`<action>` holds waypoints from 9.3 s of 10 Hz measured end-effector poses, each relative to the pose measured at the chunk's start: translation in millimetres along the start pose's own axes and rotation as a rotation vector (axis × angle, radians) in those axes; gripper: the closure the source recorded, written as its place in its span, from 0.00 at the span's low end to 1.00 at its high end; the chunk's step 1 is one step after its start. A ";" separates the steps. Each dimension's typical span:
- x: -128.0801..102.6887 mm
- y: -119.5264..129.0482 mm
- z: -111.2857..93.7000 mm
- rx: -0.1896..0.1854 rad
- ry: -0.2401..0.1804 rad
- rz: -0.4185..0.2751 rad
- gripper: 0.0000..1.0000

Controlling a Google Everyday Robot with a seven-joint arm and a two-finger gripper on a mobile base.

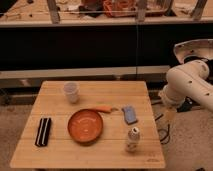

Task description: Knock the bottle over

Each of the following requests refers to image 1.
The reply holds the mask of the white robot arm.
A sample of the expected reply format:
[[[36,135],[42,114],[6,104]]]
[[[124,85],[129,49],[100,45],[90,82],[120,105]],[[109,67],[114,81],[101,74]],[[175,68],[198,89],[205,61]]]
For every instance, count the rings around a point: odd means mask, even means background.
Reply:
[[[163,104],[178,108],[189,97],[213,113],[213,85],[206,81],[209,74],[210,68],[202,60],[170,68],[166,73],[167,84],[159,92]]]

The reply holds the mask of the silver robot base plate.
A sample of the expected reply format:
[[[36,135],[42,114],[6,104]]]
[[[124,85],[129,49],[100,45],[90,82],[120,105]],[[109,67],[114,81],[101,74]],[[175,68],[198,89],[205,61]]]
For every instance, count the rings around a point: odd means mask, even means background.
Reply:
[[[213,39],[194,39],[175,44],[173,53],[180,64],[190,57],[213,60]]]

